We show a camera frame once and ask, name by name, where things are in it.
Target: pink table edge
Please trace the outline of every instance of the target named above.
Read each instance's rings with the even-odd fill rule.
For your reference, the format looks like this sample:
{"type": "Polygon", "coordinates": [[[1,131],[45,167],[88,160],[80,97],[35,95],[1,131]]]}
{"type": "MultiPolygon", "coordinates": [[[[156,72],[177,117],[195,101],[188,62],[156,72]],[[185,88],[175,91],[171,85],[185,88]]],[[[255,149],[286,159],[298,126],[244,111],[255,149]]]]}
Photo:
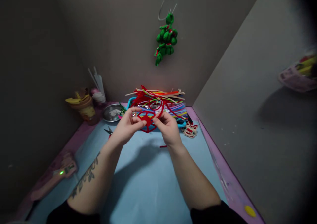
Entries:
{"type": "MultiPolygon", "coordinates": [[[[116,102],[108,102],[107,105],[115,104],[116,102]]],[[[196,115],[195,111],[192,107],[186,107],[187,113],[193,121],[197,121],[200,124],[201,130],[205,137],[206,143],[209,147],[210,153],[212,155],[215,168],[217,170],[219,179],[221,181],[224,193],[226,195],[228,205],[231,209],[237,212],[248,224],[264,224],[264,221],[261,219],[261,216],[258,214],[257,210],[253,206],[252,202],[244,192],[242,186],[240,185],[239,181],[231,171],[229,165],[226,163],[225,159],[223,158],[222,154],[218,150],[216,144],[212,140],[211,136],[207,132],[206,128],[199,120],[198,116],[196,115]],[[256,217],[249,216],[244,206],[250,206],[256,213],[256,217]]],[[[96,108],[96,113],[100,114],[101,109],[96,108]]],[[[85,122],[81,124],[81,126],[77,129],[71,139],[67,142],[65,147],[61,150],[59,155],[54,159],[45,173],[41,176],[38,182],[34,185],[34,187],[30,190],[28,195],[23,199],[21,204],[19,205],[16,216],[14,220],[24,220],[28,211],[32,207],[32,202],[30,201],[30,194],[32,191],[40,188],[43,184],[45,184],[50,178],[50,174],[52,171],[59,166],[62,160],[62,154],[66,151],[75,154],[79,147],[84,143],[84,141],[89,137],[91,132],[97,126],[89,126],[85,122]]]]}

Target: metal bowl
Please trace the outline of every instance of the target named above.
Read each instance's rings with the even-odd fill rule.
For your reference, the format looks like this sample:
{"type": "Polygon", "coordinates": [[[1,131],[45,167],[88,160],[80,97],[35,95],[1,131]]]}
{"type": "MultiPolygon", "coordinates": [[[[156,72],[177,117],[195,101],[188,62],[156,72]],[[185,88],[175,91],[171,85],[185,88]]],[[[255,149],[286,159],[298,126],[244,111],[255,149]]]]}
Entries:
{"type": "Polygon", "coordinates": [[[102,118],[107,122],[116,122],[118,121],[118,115],[121,112],[120,104],[109,105],[104,108],[102,111],[102,118]]]}

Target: corner wall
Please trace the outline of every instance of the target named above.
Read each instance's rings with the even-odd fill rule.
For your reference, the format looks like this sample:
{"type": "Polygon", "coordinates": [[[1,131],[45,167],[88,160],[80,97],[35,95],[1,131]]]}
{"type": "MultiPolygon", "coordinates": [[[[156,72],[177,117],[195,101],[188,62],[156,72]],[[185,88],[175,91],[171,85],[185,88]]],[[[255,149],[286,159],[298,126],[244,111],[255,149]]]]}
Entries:
{"type": "Polygon", "coordinates": [[[59,0],[85,64],[102,75],[108,101],[149,89],[186,92],[193,105],[256,0],[166,0],[161,18],[174,15],[178,43],[155,67],[163,0],[59,0]]]}
{"type": "Polygon", "coordinates": [[[316,165],[317,94],[278,73],[311,45],[298,0],[257,0],[193,108],[266,223],[300,223],[316,165]]]}
{"type": "Polygon", "coordinates": [[[0,0],[0,15],[3,220],[82,123],[64,99],[90,82],[56,0],[0,0]]]}

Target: light blue table surface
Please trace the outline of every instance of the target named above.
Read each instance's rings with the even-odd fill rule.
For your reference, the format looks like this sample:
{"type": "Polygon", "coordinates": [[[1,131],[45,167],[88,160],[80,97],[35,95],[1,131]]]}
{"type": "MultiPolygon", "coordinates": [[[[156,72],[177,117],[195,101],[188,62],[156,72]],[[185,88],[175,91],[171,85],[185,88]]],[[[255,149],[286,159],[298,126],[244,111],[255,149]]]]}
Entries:
{"type": "MultiPolygon", "coordinates": [[[[115,130],[116,124],[101,121],[75,154],[77,177],[86,172],[108,140],[103,129],[115,130]]],[[[227,203],[208,145],[199,127],[191,139],[181,134],[190,155],[227,203]]],[[[107,201],[100,214],[101,223],[192,223],[180,191],[172,161],[158,129],[138,131],[123,147],[107,201]]],[[[77,181],[64,179],[35,208],[32,223],[45,223],[48,214],[71,194],[77,181]]]]}

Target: red and white toy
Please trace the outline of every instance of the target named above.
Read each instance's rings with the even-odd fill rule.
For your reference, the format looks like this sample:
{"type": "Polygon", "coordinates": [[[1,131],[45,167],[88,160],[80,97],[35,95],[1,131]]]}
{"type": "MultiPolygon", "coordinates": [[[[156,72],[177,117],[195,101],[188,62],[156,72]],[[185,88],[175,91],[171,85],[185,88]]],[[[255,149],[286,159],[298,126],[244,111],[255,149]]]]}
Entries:
{"type": "Polygon", "coordinates": [[[198,125],[194,125],[192,121],[187,121],[186,126],[181,128],[183,134],[189,138],[194,138],[197,135],[198,125]]]}

